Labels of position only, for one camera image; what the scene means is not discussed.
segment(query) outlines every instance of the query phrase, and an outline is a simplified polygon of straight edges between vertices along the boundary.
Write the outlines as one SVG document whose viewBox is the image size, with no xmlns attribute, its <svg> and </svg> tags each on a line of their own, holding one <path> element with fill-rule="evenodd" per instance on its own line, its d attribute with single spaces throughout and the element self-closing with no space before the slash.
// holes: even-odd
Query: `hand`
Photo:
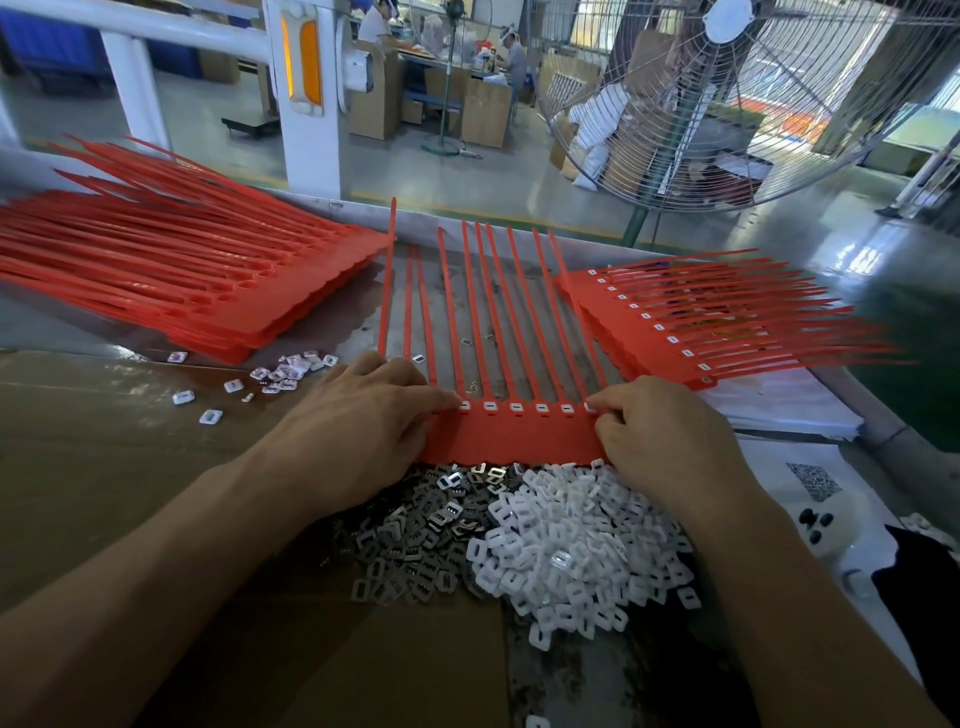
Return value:
<svg viewBox="0 0 960 728">
<path fill-rule="evenodd" d="M 641 376 L 589 397 L 610 410 L 596 422 L 625 485 L 687 528 L 773 502 L 743 459 L 726 418 L 681 384 Z"/>
<path fill-rule="evenodd" d="M 400 480 L 423 450 L 429 416 L 460 403 L 427 386 L 407 359 L 364 352 L 314 384 L 240 467 L 253 487 L 266 482 L 288 498 L 307 525 Z"/>
</svg>

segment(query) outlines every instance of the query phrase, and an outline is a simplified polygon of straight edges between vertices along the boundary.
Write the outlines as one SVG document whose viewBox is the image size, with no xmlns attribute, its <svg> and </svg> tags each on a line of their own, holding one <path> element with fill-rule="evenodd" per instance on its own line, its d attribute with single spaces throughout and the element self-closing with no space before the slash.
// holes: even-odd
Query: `metal table surface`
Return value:
<svg viewBox="0 0 960 728">
<path fill-rule="evenodd" d="M 288 193 L 278 193 L 289 201 L 320 212 L 324 216 L 345 222 L 368 225 L 385 230 L 389 211 L 382 207 L 363 206 L 353 203 L 331 202 L 305 198 Z M 405 310 L 404 282 L 405 257 L 418 247 L 423 260 L 429 310 L 433 321 L 435 360 L 441 385 L 453 387 L 450 367 L 451 336 L 446 322 L 446 298 L 441 268 L 438 264 L 437 231 L 444 231 L 449 255 L 451 286 L 455 301 L 457 338 L 468 338 L 471 345 L 461 345 L 465 355 L 465 379 L 479 381 L 475 356 L 466 355 L 476 347 L 487 354 L 495 396 L 501 396 L 504 376 L 498 359 L 498 347 L 504 347 L 517 386 L 524 398 L 530 397 L 529 382 L 522 375 L 516 346 L 512 336 L 505 334 L 507 341 L 490 340 L 492 322 L 489 310 L 478 306 L 481 336 L 472 332 L 472 323 L 467 306 L 463 270 L 462 227 L 460 221 L 437 218 L 430 215 L 400 212 L 397 215 L 397 234 L 402 244 L 396 247 L 394 265 L 395 286 L 390 315 L 388 354 L 402 355 L 403 319 Z M 505 229 L 492 229 L 497 250 L 509 261 L 509 240 Z M 485 248 L 489 243 L 484 228 Z M 547 311 L 545 281 L 540 273 L 537 252 L 530 232 L 515 233 L 516 246 L 521 260 L 520 270 L 530 284 L 534 308 L 545 321 L 552 320 Z M 470 226 L 471 248 L 476 251 L 473 226 Z M 571 269 L 590 266 L 608 266 L 629 261 L 659 257 L 642 251 L 615 248 L 580 240 L 558 238 L 564 260 Z M 553 255 L 546 245 L 548 264 L 555 268 Z M 504 286 L 518 300 L 520 289 L 512 263 L 507 262 L 506 275 L 499 279 L 491 273 L 494 286 Z M 375 263 L 336 292 L 326 302 L 293 325 L 271 346 L 258 351 L 246 367 L 275 363 L 283 353 L 317 349 L 322 353 L 333 352 L 350 359 L 359 352 L 376 346 L 380 305 L 383 294 L 382 263 Z M 479 271 L 474 271 L 474 282 L 479 283 Z M 84 353 L 108 357 L 147 357 L 165 360 L 173 347 L 165 338 L 148 329 L 117 324 L 99 316 L 10 288 L 0 289 L 0 348 L 41 349 L 47 351 Z M 484 298 L 482 287 L 477 296 Z M 419 312 L 419 300 L 415 293 L 412 352 L 423 352 L 424 330 Z M 509 331 L 506 311 L 497 305 L 501 326 Z M 585 373 L 591 391 L 599 387 L 595 373 L 589 366 L 582 339 L 572 315 L 565 312 L 562 326 L 567 331 L 574 348 L 574 360 Z M 533 341 L 529 320 L 522 318 L 520 335 Z M 565 358 L 558 346 L 559 330 L 543 326 L 548 349 L 558 364 L 561 386 L 571 401 L 578 395 L 572 375 L 563 364 Z M 604 372 L 609 381 L 619 381 L 616 369 L 602 357 Z M 533 357 L 534 376 L 547 392 L 553 392 L 546 374 L 545 359 Z M 192 363 L 203 363 L 195 356 Z M 822 379 L 833 391 L 868 420 L 862 442 L 844 446 L 847 459 L 858 469 L 898 515 L 909 512 L 918 504 L 937 502 L 945 505 L 937 511 L 947 514 L 960 513 L 955 496 L 945 494 L 936 481 L 917 483 L 913 477 L 898 478 L 900 473 L 915 473 L 918 462 L 928 460 L 928 453 L 921 443 L 911 447 L 895 446 L 888 449 L 908 428 L 892 421 L 889 412 L 872 400 L 869 393 L 858 389 L 844 373 L 832 373 Z M 884 471 L 877 462 L 887 466 Z M 931 473 L 929 462 L 926 471 Z M 513 724 L 522 725 L 530 713 L 546 715 L 555 728 L 573 728 L 587 724 L 616 726 L 631 725 L 687 725 L 703 724 L 720 714 L 737 716 L 738 724 L 756 724 L 756 714 L 749 688 L 735 668 L 723 628 L 719 610 L 711 591 L 705 583 L 703 572 L 698 574 L 700 591 L 705 609 L 695 613 L 668 607 L 646 609 L 638 619 L 631 619 L 627 638 L 616 633 L 598 633 L 594 642 L 585 642 L 576 635 L 561 635 L 549 653 L 539 653 L 526 643 L 526 626 L 514 618 L 512 612 L 505 614 L 509 654 L 510 697 Z"/>
</svg>

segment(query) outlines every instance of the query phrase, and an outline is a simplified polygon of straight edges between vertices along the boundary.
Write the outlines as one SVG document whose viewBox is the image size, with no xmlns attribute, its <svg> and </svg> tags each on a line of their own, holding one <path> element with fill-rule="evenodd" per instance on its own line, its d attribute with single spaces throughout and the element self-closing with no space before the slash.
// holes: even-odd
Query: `pile of white plastic inserts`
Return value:
<svg viewBox="0 0 960 728">
<path fill-rule="evenodd" d="M 470 539 L 467 559 L 480 589 L 534 616 L 534 647 L 549 649 L 556 629 L 588 640 L 598 627 L 622 631 L 623 607 L 663 604 L 677 587 L 684 607 L 700 606 L 686 586 L 693 572 L 678 556 L 693 550 L 680 526 L 620 485 L 602 460 L 528 470 L 489 509 L 500 525 Z"/>
</svg>

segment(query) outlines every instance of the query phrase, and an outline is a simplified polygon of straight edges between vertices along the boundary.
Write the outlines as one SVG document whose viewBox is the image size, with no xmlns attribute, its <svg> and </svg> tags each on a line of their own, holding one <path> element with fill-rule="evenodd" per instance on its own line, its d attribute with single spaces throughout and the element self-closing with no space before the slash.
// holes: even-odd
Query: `yellow floor line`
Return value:
<svg viewBox="0 0 960 728">
<path fill-rule="evenodd" d="M 374 195 L 369 192 L 351 192 L 350 196 L 355 197 L 359 200 L 372 200 L 372 201 L 379 202 L 386 205 L 388 205 L 391 200 L 391 198 L 382 197 L 380 195 Z M 480 218 L 486 217 L 486 218 L 494 218 L 496 220 L 511 220 L 513 222 L 517 222 L 523 225 L 539 226 L 541 228 L 562 228 L 566 231 L 581 232 L 584 235 L 595 235 L 597 237 L 609 237 L 615 240 L 620 239 L 620 235 L 618 235 L 615 232 L 600 231 L 593 228 L 578 228 L 575 226 L 567 225 L 565 223 L 549 222 L 547 220 L 538 220 L 536 218 L 513 217 L 510 215 L 498 215 L 490 212 L 489 210 L 469 209 L 469 208 L 463 208 L 463 207 L 450 207 L 446 205 L 423 205 L 414 200 L 403 200 L 400 198 L 396 198 L 396 204 L 397 206 L 403 207 L 404 209 L 412 209 L 414 211 L 427 210 L 432 212 L 434 210 L 438 210 L 441 212 L 451 212 L 461 217 L 463 216 L 480 217 Z"/>
<path fill-rule="evenodd" d="M 350 197 L 357 198 L 358 200 L 370 200 L 371 202 L 377 202 L 377 203 L 380 203 L 381 205 L 389 205 L 391 201 L 391 198 L 382 197 L 380 195 L 374 195 L 369 192 L 351 192 Z M 520 225 L 529 225 L 531 227 L 537 226 L 540 228 L 549 228 L 553 230 L 579 232 L 584 235 L 592 235 L 594 237 L 605 237 L 610 240 L 616 240 L 616 241 L 619 241 L 621 237 L 621 235 L 618 235 L 615 232 L 600 231 L 594 228 L 579 228 L 579 227 L 570 226 L 564 223 L 556 223 L 556 222 L 551 223 L 547 220 L 497 215 L 497 214 L 488 212 L 486 210 L 464 209 L 461 207 L 449 207 L 449 206 L 443 206 L 443 205 L 425 206 L 413 200 L 401 200 L 400 198 L 396 198 L 396 206 L 401 209 L 409 209 L 413 212 L 424 211 L 424 212 L 433 213 L 433 212 L 440 211 L 440 212 L 449 212 L 460 217 L 467 216 L 467 217 L 479 217 L 479 218 L 492 218 L 495 220 L 509 220 L 514 223 L 519 223 Z M 641 240 L 640 242 L 647 245 L 651 244 L 650 240 Z M 661 243 L 659 241 L 657 241 L 657 247 L 670 248 L 673 250 L 682 251 L 684 253 L 698 252 L 693 248 L 686 248 L 682 245 L 675 245 L 673 243 Z"/>
</svg>

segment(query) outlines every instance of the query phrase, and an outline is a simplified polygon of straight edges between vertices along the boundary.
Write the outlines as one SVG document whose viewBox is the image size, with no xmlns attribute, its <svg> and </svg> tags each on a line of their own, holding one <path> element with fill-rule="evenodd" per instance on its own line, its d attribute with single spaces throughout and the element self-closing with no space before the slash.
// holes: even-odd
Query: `white bag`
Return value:
<svg viewBox="0 0 960 728">
<path fill-rule="evenodd" d="M 596 96 L 570 109 L 570 121 L 580 124 L 574 141 L 587 149 L 605 142 L 616 131 L 628 98 L 623 84 L 610 84 L 601 88 Z"/>
<path fill-rule="evenodd" d="M 596 192 L 597 185 L 594 180 L 600 177 L 603 168 L 607 166 L 607 157 L 609 155 L 610 150 L 606 144 L 598 144 L 593 147 L 593 149 L 587 153 L 584 163 L 580 165 L 583 172 L 577 175 L 577 179 L 573 181 L 574 186 L 583 187 L 590 192 Z"/>
</svg>

